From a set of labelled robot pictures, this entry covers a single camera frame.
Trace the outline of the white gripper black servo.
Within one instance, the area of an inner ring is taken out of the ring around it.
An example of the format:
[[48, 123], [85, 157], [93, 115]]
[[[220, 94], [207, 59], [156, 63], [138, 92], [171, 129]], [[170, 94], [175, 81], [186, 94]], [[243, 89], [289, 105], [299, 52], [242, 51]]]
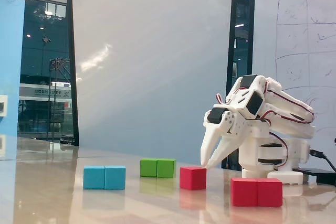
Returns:
[[203, 125], [206, 131], [200, 152], [201, 165], [205, 168], [218, 165], [250, 135], [247, 119], [232, 106], [214, 106], [206, 113]]

